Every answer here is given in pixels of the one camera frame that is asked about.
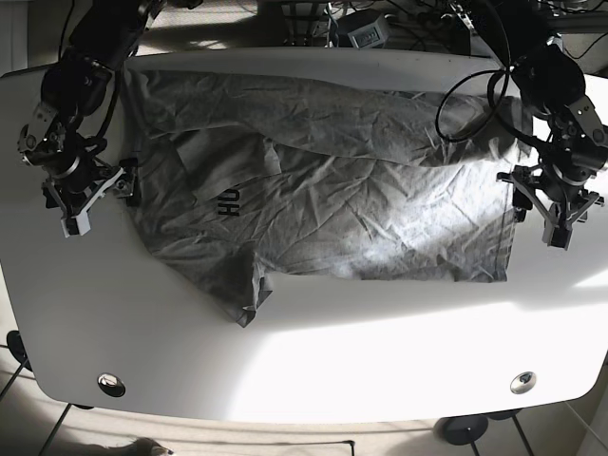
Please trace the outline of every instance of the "wire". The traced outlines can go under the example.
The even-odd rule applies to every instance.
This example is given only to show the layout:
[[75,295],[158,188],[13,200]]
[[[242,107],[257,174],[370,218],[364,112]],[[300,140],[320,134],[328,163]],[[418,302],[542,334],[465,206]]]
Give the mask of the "wire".
[[515,428],[517,428],[520,437],[522,438],[523,446],[528,453],[528,456],[534,456],[534,451],[532,451],[532,446],[528,442],[528,439],[525,437],[525,433],[523,432],[522,425],[520,425],[520,420],[517,419],[517,415],[513,415],[513,423],[515,424]]
[[[417,20],[418,18],[416,16],[416,14],[414,14],[413,12],[410,12],[407,9],[403,8],[398,3],[393,2],[393,0],[386,0],[386,1],[389,2],[391,5],[393,5],[394,7],[396,7],[398,10],[402,11],[408,17],[412,18],[414,21],[416,21],[416,23],[418,23],[418,20]],[[448,52],[452,51],[451,48],[450,48],[450,46],[448,44],[444,43],[442,40],[440,40],[439,37],[432,30],[430,30],[425,24],[421,23],[420,25],[425,30],[425,32],[428,33],[428,35],[431,38],[433,38],[437,43],[439,43],[441,46],[443,46]]]
[[596,39],[596,41],[594,41],[594,42],[593,42],[593,43],[592,43],[592,44],[591,44],[591,45],[590,45],[590,46],[589,46],[589,47],[588,47],[588,48],[587,48],[587,49],[586,49],[586,50],[585,50],[585,51],[584,51],[584,52],[583,52],[581,55],[576,56],[576,57],[575,57],[574,55],[572,55],[572,54],[570,53],[570,51],[569,51],[568,49],[566,49],[565,47],[563,48],[563,50],[564,50],[564,52],[565,52],[566,54],[568,54],[568,56],[569,56],[571,59],[574,59],[574,60],[580,60],[580,59],[582,59],[582,58],[583,58],[585,55],[587,55],[587,53],[588,53],[588,52],[589,52],[589,51],[592,49],[592,47],[593,47],[593,46],[595,46],[597,43],[599,43],[599,41],[600,41],[601,39],[605,38],[606,36],[608,36],[608,32],[606,32],[606,33],[602,34],[602,35],[601,35],[599,38],[597,38],[597,39]]
[[409,28],[406,24],[402,24],[400,22],[391,22],[390,24],[392,26],[398,27],[399,29],[405,30],[407,33],[409,33],[411,36],[414,37],[414,39],[416,41],[414,42],[414,44],[412,45],[412,47],[409,48],[409,50],[413,50],[416,47],[416,45],[418,45],[418,43],[421,43],[423,51],[424,52],[427,51],[427,44],[425,43],[425,40],[422,38],[422,36],[420,36],[414,30],[412,30],[411,28]]
[[392,0],[387,0],[387,2],[389,2],[391,5],[393,5],[394,7],[396,7],[398,10],[404,12],[407,16],[413,18],[414,20],[416,19],[416,15],[413,12],[409,12],[407,9],[403,8],[398,3],[393,2]]
[[369,2],[367,5],[365,5],[365,6],[363,6],[363,7],[362,7],[361,5],[359,5],[359,6],[356,8],[356,7],[354,6],[354,2],[349,2],[349,6],[350,6],[350,7],[351,7],[353,10],[355,10],[355,11],[361,11],[361,10],[366,10],[366,9],[370,8],[370,7],[371,7],[371,6],[372,6],[374,3],[375,3],[375,0],[370,0],[370,2]]
[[[480,131],[482,131],[490,123],[490,121],[494,118],[494,116],[497,114],[498,109],[501,107],[501,104],[503,103],[504,95],[506,94],[506,89],[508,88],[508,85],[509,85],[509,80],[510,80],[510,76],[511,76],[511,69],[510,69],[510,67],[511,67],[511,46],[509,45],[509,39],[506,34],[506,30],[504,30],[503,21],[501,21],[501,17],[498,15],[498,12],[496,12],[494,7],[487,0],[485,0],[485,4],[486,4],[488,10],[490,11],[490,14],[492,15],[494,21],[500,27],[501,32],[503,34],[504,53],[505,53],[504,60],[506,61],[505,68],[504,69],[487,69],[485,71],[478,71],[476,73],[473,73],[473,74],[465,77],[462,81],[457,83],[453,88],[451,88],[449,90],[449,92],[446,94],[444,99],[439,104],[439,108],[437,109],[437,115],[435,116],[435,130],[437,131],[437,134],[439,135],[439,137],[447,143],[462,143],[464,141],[468,141],[469,139],[471,139],[472,137],[477,135]],[[448,135],[444,134],[441,131],[441,128],[439,127],[439,119],[441,117],[441,113],[444,110],[444,107],[446,106],[446,103],[447,103],[447,100],[449,99],[449,97],[460,86],[462,86],[466,82],[470,81],[471,79],[474,79],[476,77],[483,76],[486,74],[493,75],[492,78],[490,78],[490,81],[488,82],[488,91],[487,91],[488,103],[490,105],[489,114],[475,128],[473,128],[471,131],[465,133],[461,137],[449,137]],[[503,76],[504,76],[503,89],[501,90],[501,94],[499,96],[498,102],[493,103],[494,102],[494,86],[492,87],[492,92],[490,95],[490,85],[493,80],[496,80],[496,83],[498,83],[498,80],[500,80]]]
[[553,5],[552,3],[546,2],[544,0],[535,0],[535,1],[537,3],[540,3],[541,5],[546,5],[551,10],[559,10],[559,11],[567,12],[568,14],[582,14],[585,12],[597,11],[599,9],[599,7],[601,7],[604,3],[606,3],[607,0],[600,0],[599,3],[591,9],[569,9],[569,8],[558,7],[557,5]]
[[587,422],[585,420],[582,419],[582,417],[577,413],[576,410],[574,410],[572,408],[572,406],[570,405],[570,403],[568,401],[563,401],[563,403],[570,409],[570,411],[574,414],[574,416],[577,418],[577,420],[579,420],[579,422],[582,424],[582,426],[587,429],[587,431],[589,431],[589,433],[591,433],[591,435],[594,436],[594,438],[598,441],[598,443],[606,450],[606,453],[608,453],[608,445],[606,445],[604,443],[603,440],[601,440],[601,438],[596,434],[596,432],[593,430],[592,427],[590,427]]
[[61,55],[64,53],[64,41],[66,39],[67,25],[69,24],[69,19],[72,17],[74,8],[76,8],[76,0],[72,0],[72,5],[71,7],[69,7],[69,12],[67,13],[66,21],[64,22],[64,28],[61,30],[61,39],[59,40],[59,51],[57,52],[57,61],[61,60]]
[[[105,118],[104,121],[102,122],[102,126],[100,126],[99,131],[97,132],[97,135],[95,135],[95,138],[97,140],[101,140],[104,138],[105,133],[107,133],[107,129],[110,127],[110,124],[112,122],[112,117],[114,116],[114,111],[116,110],[116,105],[118,104],[118,99],[119,99],[119,95],[121,94],[121,88],[123,86],[123,69],[119,69],[118,71],[116,71],[114,73],[114,92],[112,92],[112,99],[110,100],[110,104],[107,107],[107,112],[105,113]],[[105,149],[105,147],[102,148],[102,150],[95,150],[93,151],[93,155],[98,155],[101,152],[103,152],[103,150]]]
[[333,31],[333,37],[335,38],[335,47],[339,48],[340,47],[340,37],[338,36],[338,23],[337,21],[333,18],[333,14],[332,14],[332,4],[328,3],[327,7],[325,7],[325,12],[327,13],[327,15],[329,16],[330,19],[330,23],[328,24],[328,30],[327,30],[327,47],[330,46],[330,37],[332,36],[332,24],[335,26],[335,30]]

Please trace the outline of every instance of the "white tabletop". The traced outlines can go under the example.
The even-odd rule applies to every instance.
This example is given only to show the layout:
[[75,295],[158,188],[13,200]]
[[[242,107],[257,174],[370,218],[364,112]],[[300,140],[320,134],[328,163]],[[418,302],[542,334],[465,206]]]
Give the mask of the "white tabletop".
[[[191,52],[130,65],[409,90],[446,90],[491,67],[457,56],[322,48]],[[41,77],[0,80],[0,260],[36,379],[52,398],[193,418],[346,423],[530,407],[594,385],[608,350],[608,209],[591,209],[569,252],[542,244],[542,219],[531,213],[518,227],[504,284],[276,275],[275,292],[242,329],[145,251],[113,198],[94,206],[89,234],[63,238],[58,210],[44,207],[43,172],[22,165],[16,151]],[[608,119],[608,85],[588,83]],[[89,133],[104,113],[87,122]],[[122,118],[119,109],[110,161],[127,152]],[[515,395],[511,381],[525,371],[538,383]],[[124,397],[102,393],[102,372],[124,381]]]

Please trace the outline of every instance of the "wrinkled t-shirt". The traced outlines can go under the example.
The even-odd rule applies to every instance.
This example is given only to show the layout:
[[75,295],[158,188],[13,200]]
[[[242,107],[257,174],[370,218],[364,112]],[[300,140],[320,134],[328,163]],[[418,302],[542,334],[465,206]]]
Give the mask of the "wrinkled t-shirt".
[[[496,122],[443,142],[443,94],[184,71],[126,82],[142,241],[239,325],[272,292],[272,272],[506,280],[512,190],[496,174],[528,151]],[[441,122],[453,134],[485,111],[483,98],[453,96]],[[501,115],[531,128],[517,99]]]

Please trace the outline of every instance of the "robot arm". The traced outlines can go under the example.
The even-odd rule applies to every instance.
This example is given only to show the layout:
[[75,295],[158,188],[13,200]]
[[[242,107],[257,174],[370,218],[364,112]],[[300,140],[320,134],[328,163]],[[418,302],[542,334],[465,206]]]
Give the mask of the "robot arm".
[[[133,195],[132,162],[111,166],[98,155],[118,102],[121,68],[140,37],[164,6],[164,0],[94,0],[69,38],[61,60],[45,74],[41,101],[22,129],[19,152],[25,163],[48,172],[43,184],[47,207],[60,207],[66,237],[90,230],[88,210],[112,190]],[[110,108],[97,135],[78,134],[83,119],[99,109],[114,78]]]
[[[603,198],[585,190],[585,183],[608,161],[608,136],[591,100],[579,66],[561,52],[557,34],[527,0],[458,0],[452,7],[463,22],[490,46],[504,71],[491,78],[487,97],[494,107],[494,88],[506,72],[536,117],[548,122],[550,141],[516,130],[499,116],[499,122],[520,141],[535,147],[539,164],[517,166],[498,179],[514,185],[516,220],[536,207],[545,221],[542,240],[567,249],[573,225],[586,221],[593,204]],[[537,196],[550,200],[545,207]]]
[[[187,0],[186,4],[191,2],[190,6],[201,3]],[[111,166],[97,156],[106,147],[104,136],[118,101],[122,65],[164,4],[165,0],[94,0],[65,54],[45,75],[41,102],[22,130],[19,152],[25,163],[48,172],[43,184],[47,207],[62,209],[66,237],[90,230],[87,211],[107,191],[119,198],[133,194],[134,163]],[[504,70],[488,86],[490,106],[497,103],[495,85],[508,74],[535,115],[551,127],[551,141],[541,141],[499,116],[509,133],[538,150],[540,161],[538,166],[518,166],[498,178],[514,185],[517,220],[523,221],[526,212],[537,207],[545,219],[543,240],[567,249],[573,224],[586,220],[591,205],[603,203],[584,184],[608,162],[608,137],[585,95],[582,71],[553,43],[556,33],[528,0],[451,0],[450,4],[503,64]],[[83,138],[77,130],[84,117],[100,107],[112,78],[115,90],[108,115],[97,135]],[[552,201],[549,208],[538,191]]]

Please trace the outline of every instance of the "fabric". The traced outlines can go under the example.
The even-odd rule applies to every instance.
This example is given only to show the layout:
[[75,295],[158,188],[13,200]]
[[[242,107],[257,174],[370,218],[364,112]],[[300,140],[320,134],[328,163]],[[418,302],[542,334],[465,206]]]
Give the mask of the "fabric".
[[[126,82],[143,243],[239,325],[270,294],[270,272],[506,280],[512,189],[496,174],[527,151],[494,122],[442,142],[443,95],[177,71]],[[442,124],[454,134],[483,115],[484,99],[455,96]],[[530,128],[518,100],[502,115]]]

